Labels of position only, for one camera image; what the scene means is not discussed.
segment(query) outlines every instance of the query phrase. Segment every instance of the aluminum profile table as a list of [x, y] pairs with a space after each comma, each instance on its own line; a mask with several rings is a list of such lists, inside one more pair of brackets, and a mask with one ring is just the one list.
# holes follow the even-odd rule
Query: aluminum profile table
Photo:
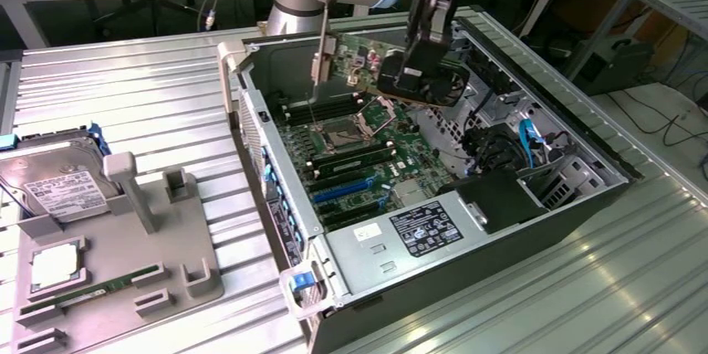
[[[646, 176], [552, 248], [340, 352], [701, 352], [708, 347], [705, 194], [612, 122], [484, 14], [472, 23]], [[366, 20], [405, 22], [405, 15]], [[336, 22], [334, 28], [356, 24]], [[182, 165], [197, 175], [225, 295], [96, 352], [304, 353], [276, 286], [240, 162], [228, 141], [214, 45], [254, 30], [28, 51], [13, 129], [92, 119], [113, 150], [136, 152], [140, 180]], [[0, 210], [0, 353], [9, 352], [16, 208]]]
[[[609, 33], [618, 21], [626, 6], [634, 0], [617, 0], [609, 9], [597, 30], [589, 38], [588, 44], [573, 54], [565, 69], [565, 76], [572, 80], [581, 71], [589, 56], [593, 53], [600, 40]], [[708, 41], [708, 0], [636, 0], [642, 2], [650, 9], [660, 12], [680, 26]]]

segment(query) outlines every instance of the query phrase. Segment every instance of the hard drive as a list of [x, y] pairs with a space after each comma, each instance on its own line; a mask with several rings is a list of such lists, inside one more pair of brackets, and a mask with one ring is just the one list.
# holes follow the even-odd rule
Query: hard drive
[[106, 146], [100, 130], [76, 129], [16, 141], [0, 152], [0, 184], [25, 216], [70, 222], [108, 210], [120, 194], [102, 174]]

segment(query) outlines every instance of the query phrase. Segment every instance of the sticker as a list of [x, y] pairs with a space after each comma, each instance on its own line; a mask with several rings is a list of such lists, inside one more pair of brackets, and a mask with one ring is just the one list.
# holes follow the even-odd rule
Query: sticker
[[361, 161], [345, 163], [345, 164], [340, 165], [340, 166], [332, 167], [332, 172], [338, 172], [341, 169], [348, 169], [348, 168], [356, 167], [358, 165], [361, 165]]
[[368, 240], [369, 238], [373, 238], [374, 236], [380, 235], [380, 228], [378, 224], [372, 223], [369, 225], [364, 225], [362, 227], [358, 227], [356, 230], [353, 230], [353, 236], [356, 237], [356, 240], [361, 242], [362, 240]]
[[38, 182], [28, 182], [24, 187], [53, 217], [72, 215], [106, 205], [106, 198], [86, 170]]
[[390, 217], [390, 222], [413, 257], [426, 255], [462, 239], [438, 201], [397, 214]]

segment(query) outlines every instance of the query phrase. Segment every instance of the green circuit board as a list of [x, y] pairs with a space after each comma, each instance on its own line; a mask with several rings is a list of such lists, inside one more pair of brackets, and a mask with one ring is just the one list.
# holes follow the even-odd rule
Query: green circuit board
[[[362, 109], [361, 115], [366, 126], [374, 130], [388, 122], [373, 136], [368, 136], [362, 132], [357, 114], [317, 120], [316, 126], [312, 123], [297, 126], [288, 126], [282, 122], [278, 124], [292, 163], [321, 223], [328, 230], [337, 230], [374, 216], [374, 214], [394, 211], [416, 201], [433, 197], [438, 188], [454, 179], [437, 158], [434, 148], [428, 145], [417, 132], [414, 123], [406, 117], [401, 104], [394, 100], [378, 100], [373, 95], [368, 95], [364, 100], [366, 107]], [[392, 111], [394, 119], [389, 120]], [[340, 166], [342, 173], [338, 173], [333, 168], [321, 167], [320, 170], [328, 171], [330, 175], [325, 178], [317, 178], [313, 175], [309, 162], [326, 160], [328, 157], [350, 153], [357, 149], [377, 148], [385, 143], [393, 144], [393, 155], [390, 155], [393, 151], [386, 148], [357, 157], [352, 167]], [[321, 182], [334, 181], [341, 178], [341, 175], [350, 176], [352, 174], [356, 175], [353, 180], [333, 187], [317, 189]], [[314, 204], [317, 194], [366, 179], [372, 181], [368, 189]], [[350, 218], [337, 217], [376, 202], [380, 203], [380, 208], [376, 211], [369, 211]]]
[[402, 49], [362, 36], [334, 34], [334, 38], [337, 46], [332, 60], [332, 76], [344, 78], [348, 85], [357, 90], [377, 93], [380, 63], [392, 49]]

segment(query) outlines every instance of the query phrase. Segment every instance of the blue pcie slot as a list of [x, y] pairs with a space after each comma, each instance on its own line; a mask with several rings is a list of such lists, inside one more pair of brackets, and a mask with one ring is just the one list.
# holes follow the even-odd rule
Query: blue pcie slot
[[336, 188], [330, 191], [322, 192], [321, 194], [314, 195], [313, 202], [321, 203], [329, 201], [330, 199], [340, 198], [354, 192], [364, 191], [369, 189], [373, 185], [374, 177], [369, 177], [358, 182], [354, 182], [344, 187]]

